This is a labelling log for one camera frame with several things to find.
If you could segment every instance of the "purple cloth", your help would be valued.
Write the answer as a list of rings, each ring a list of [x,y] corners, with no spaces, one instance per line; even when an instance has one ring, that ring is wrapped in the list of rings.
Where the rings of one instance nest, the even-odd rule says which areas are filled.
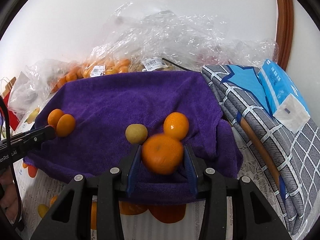
[[[56,108],[74,116],[75,130],[66,138],[43,143],[25,163],[63,182],[117,166],[130,152],[125,138],[128,125],[145,125],[149,136],[161,133],[164,119],[172,112],[187,116],[189,132],[182,142],[189,143],[208,166],[235,178],[242,164],[231,126],[221,119],[220,106],[198,72],[123,73],[67,83],[40,112],[36,127],[47,125],[49,113]],[[149,204],[195,200],[182,165],[163,176],[149,172],[142,163],[131,199]]]

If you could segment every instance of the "clear plastic bag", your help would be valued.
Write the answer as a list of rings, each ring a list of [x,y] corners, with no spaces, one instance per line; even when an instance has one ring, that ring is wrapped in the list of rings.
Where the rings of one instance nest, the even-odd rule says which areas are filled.
[[[227,24],[218,17],[178,17],[166,10],[136,19],[126,16],[134,15],[137,9],[132,12],[132,6],[129,3],[118,8],[104,25],[101,45],[93,48],[83,63],[85,78],[152,71],[154,68],[148,70],[145,62],[154,57],[194,71],[201,71],[204,64],[262,66],[266,58],[276,59],[277,46],[272,40],[225,42]],[[156,68],[168,69],[179,70],[167,62],[164,67]]]
[[[82,78],[81,64],[75,61],[45,59],[26,66],[24,72],[13,85],[8,101],[8,109],[20,117],[39,107],[66,82]]]

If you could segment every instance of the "barcode label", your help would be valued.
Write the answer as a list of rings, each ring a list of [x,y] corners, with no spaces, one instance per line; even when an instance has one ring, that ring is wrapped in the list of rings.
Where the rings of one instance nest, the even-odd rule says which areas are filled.
[[[167,68],[168,66],[164,63],[164,61],[159,57],[152,57],[146,60],[142,60],[146,71],[154,71],[159,68]]]
[[[93,70],[91,70],[90,77],[103,76],[104,70],[105,66],[94,66]]]

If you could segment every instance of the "finger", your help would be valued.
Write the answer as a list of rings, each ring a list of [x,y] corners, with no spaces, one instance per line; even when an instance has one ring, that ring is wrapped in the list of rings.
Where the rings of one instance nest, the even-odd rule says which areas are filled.
[[[10,167],[0,176],[0,183],[2,185],[9,185],[13,182],[12,173]]]
[[[7,208],[5,215],[9,221],[15,221],[18,215],[18,199],[16,199],[10,207]]]
[[[4,191],[4,197],[0,200],[0,205],[2,208],[10,207],[16,199],[17,199],[16,187],[12,183],[6,187]]]

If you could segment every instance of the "tissue package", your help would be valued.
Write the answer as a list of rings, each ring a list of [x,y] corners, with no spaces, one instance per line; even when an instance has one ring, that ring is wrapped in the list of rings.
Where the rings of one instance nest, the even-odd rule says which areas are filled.
[[[273,116],[297,133],[309,121],[307,104],[286,72],[267,59],[258,74]]]

